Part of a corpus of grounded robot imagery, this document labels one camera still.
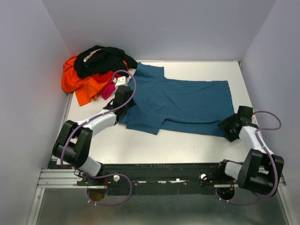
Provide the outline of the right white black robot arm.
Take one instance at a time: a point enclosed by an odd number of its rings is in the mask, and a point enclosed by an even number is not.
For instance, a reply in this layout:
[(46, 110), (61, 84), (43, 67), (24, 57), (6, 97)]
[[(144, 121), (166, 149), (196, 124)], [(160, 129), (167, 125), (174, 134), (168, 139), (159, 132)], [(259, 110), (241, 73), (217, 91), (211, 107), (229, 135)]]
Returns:
[(235, 180), (242, 189), (271, 197), (278, 188), (284, 159), (269, 149), (263, 140), (262, 128), (252, 122), (252, 116), (256, 113), (252, 107), (239, 106), (237, 113), (218, 124), (228, 141), (240, 139), (249, 152), (243, 163), (224, 159), (215, 174), (217, 181), (222, 184)]

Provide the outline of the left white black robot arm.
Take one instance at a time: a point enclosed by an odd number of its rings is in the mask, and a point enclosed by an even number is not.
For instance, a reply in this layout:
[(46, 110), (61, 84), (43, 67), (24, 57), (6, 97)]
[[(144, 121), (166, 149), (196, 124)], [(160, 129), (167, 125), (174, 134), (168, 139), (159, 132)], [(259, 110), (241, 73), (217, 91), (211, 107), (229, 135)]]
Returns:
[(52, 149), (52, 155), (76, 169), (88, 174), (93, 185), (99, 185), (104, 179), (103, 164), (94, 160), (90, 153), (92, 138), (106, 128), (119, 123), (128, 109), (134, 106), (134, 91), (121, 85), (117, 88), (114, 98), (103, 110), (89, 119), (64, 122)]

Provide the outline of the teal blue t shirt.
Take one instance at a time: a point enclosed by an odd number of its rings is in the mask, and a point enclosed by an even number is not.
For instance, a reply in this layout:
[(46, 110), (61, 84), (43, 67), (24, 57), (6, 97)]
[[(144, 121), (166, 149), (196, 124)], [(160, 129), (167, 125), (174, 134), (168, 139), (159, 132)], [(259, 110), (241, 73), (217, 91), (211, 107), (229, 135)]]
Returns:
[(228, 81), (165, 78), (163, 67), (138, 63), (135, 105), (120, 121), (127, 129), (158, 134), (161, 129), (224, 137), (219, 122), (234, 114)]

